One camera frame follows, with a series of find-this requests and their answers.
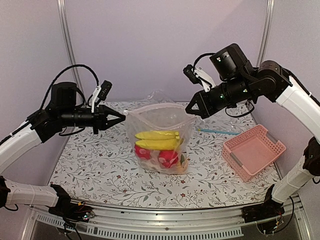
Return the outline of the clear zip top bag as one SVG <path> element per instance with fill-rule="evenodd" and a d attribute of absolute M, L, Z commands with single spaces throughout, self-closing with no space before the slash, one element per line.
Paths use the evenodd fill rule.
<path fill-rule="evenodd" d="M 139 166 L 148 171 L 181 175 L 188 171 L 187 145 L 195 115 L 176 103 L 157 103 L 124 110 L 125 127 Z"/>

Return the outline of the yellow toy banana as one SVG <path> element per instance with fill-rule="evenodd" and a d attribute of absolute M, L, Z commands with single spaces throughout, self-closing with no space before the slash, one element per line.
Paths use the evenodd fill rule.
<path fill-rule="evenodd" d="M 137 139 L 135 145 L 156 151 L 175 150 L 183 142 L 178 131 L 143 131 L 134 135 Z"/>

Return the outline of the red toy apple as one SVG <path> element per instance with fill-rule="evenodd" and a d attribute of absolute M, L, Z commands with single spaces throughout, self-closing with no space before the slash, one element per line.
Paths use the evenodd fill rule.
<path fill-rule="evenodd" d="M 158 160 L 164 168 L 169 169 L 179 161 L 179 155 L 174 150 L 164 150 L 159 153 Z"/>

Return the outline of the yellow toy pear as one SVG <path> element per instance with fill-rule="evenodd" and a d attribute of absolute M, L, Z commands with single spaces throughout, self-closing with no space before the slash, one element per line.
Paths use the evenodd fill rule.
<path fill-rule="evenodd" d="M 186 159 L 184 154 L 181 154 L 178 162 L 175 165 L 175 173 L 176 174 L 184 174 L 188 168 L 188 160 Z"/>

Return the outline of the white toy cauliflower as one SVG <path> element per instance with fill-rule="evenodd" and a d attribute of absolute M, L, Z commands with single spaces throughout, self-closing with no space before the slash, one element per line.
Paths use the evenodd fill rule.
<path fill-rule="evenodd" d="M 138 159 L 138 163 L 139 163 L 139 166 L 145 170 L 156 171 L 156 172 L 159 172 L 160 170 L 162 170 L 160 166 L 160 162 L 158 161 L 157 158 L 150 158 L 150 159 L 140 158 Z"/>

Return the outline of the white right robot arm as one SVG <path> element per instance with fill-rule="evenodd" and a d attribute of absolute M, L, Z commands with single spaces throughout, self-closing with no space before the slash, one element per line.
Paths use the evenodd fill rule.
<path fill-rule="evenodd" d="M 273 60 L 253 66 L 240 46 L 232 43 L 217 52 L 203 53 L 183 69 L 202 90 L 196 92 L 186 113 L 207 119 L 240 102 L 265 97 L 286 110 L 311 136 L 296 165 L 265 195 L 258 213 L 269 218 L 307 182 L 320 175 L 320 103 L 299 79 Z"/>

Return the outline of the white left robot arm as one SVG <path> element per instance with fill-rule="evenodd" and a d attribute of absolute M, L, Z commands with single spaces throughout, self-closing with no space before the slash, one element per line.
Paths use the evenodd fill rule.
<path fill-rule="evenodd" d="M 64 136 L 64 129 L 77 128 L 76 134 L 90 128 L 94 135 L 122 123 L 126 117 L 101 104 L 107 98 L 112 83 L 105 80 L 91 95 L 91 105 L 85 106 L 82 91 L 74 82 L 61 82 L 51 87 L 46 107 L 32 113 L 0 142 L 0 172 L 14 167 L 24 155 L 44 144 L 55 135 Z M 0 178 L 0 206 L 46 206 L 56 209 L 63 217 L 74 213 L 69 194 L 56 184 L 40 186 Z"/>

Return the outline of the crumpled clear bag right back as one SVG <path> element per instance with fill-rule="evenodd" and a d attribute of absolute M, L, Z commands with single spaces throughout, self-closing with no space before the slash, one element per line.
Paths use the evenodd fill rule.
<path fill-rule="evenodd" d="M 195 127 L 197 130 L 241 133 L 256 125 L 252 117 L 254 109 L 250 101 L 239 103 L 236 108 L 225 108 L 209 118 L 197 120 Z"/>

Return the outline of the floral tablecloth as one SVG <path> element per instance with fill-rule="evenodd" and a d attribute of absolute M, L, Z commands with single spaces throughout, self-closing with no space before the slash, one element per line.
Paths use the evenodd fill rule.
<path fill-rule="evenodd" d="M 77 200 L 129 207 L 189 209 L 260 202 L 279 180 L 277 170 L 270 165 L 243 182 L 221 155 L 230 137 L 195 127 L 186 149 L 187 173 L 165 175 L 138 165 L 123 124 L 99 135 L 86 129 L 69 138 L 49 181 Z"/>

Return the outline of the pink plastic basket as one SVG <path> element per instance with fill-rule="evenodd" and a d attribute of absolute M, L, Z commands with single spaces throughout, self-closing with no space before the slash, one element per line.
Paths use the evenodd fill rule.
<path fill-rule="evenodd" d="M 258 124 L 224 142 L 222 157 L 246 183 L 277 160 L 286 149 L 267 128 Z"/>

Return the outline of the right aluminium post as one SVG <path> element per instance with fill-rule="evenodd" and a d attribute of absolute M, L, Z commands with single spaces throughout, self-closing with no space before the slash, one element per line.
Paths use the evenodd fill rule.
<path fill-rule="evenodd" d="M 256 66 L 258 67 L 265 59 L 267 52 L 269 36 L 272 28 L 273 15 L 275 9 L 275 0 L 267 0 L 265 19 L 263 24 L 262 38 L 260 42 L 260 47 L 258 51 Z"/>

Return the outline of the aluminium post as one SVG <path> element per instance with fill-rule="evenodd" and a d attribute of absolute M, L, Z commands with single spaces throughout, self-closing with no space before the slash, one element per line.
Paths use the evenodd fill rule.
<path fill-rule="evenodd" d="M 69 61 L 70 65 L 75 65 L 76 58 L 75 58 L 71 34 L 70 34 L 70 30 L 69 30 L 66 2 L 65 2 L 65 0 L 57 0 L 56 2 L 57 2 L 59 20 L 60 20 L 62 36 L 64 39 L 64 44 L 65 44 L 65 49 L 66 49 L 68 61 Z M 73 76 L 75 83 L 77 84 L 77 86 L 79 87 L 79 89 L 81 91 L 84 91 L 78 69 L 73 68 L 73 70 L 71 70 L 71 71 L 72 71 L 72 76 Z"/>
<path fill-rule="evenodd" d="M 273 15 L 275 9 L 275 0 L 267 0 L 265 19 L 263 24 L 262 38 L 260 42 L 260 47 L 258 51 L 256 66 L 258 67 L 265 59 L 267 52 L 269 36 L 272 28 Z"/>

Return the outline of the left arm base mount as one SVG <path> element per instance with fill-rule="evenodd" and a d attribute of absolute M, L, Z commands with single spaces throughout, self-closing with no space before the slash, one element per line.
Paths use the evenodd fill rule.
<path fill-rule="evenodd" d="M 50 214 L 65 218 L 68 221 L 86 223 L 95 216 L 93 208 L 86 205 L 85 201 L 72 203 L 71 197 L 60 185 L 51 184 L 50 187 L 55 190 L 58 197 L 56 205 L 48 208 Z"/>

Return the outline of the aluminium front rail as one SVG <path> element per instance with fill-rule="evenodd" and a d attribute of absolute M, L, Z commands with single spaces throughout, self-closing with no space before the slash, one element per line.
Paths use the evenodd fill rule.
<path fill-rule="evenodd" d="M 259 222 L 245 222 L 242 207 L 155 209 L 93 204 L 94 217 L 67 227 L 44 207 L 32 207 L 24 240 L 311 240 L 313 234 L 298 195 L 285 202 L 278 233 L 263 234 Z"/>

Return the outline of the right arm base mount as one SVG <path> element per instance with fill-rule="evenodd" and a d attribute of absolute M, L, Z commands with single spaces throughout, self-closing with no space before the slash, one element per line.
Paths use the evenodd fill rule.
<path fill-rule="evenodd" d="M 263 203 L 243 207 L 241 213 L 245 223 L 273 218 L 271 221 L 257 224 L 257 228 L 262 234 L 269 235 L 276 232 L 285 210 L 282 203 L 272 200 L 271 191 L 267 191 Z"/>

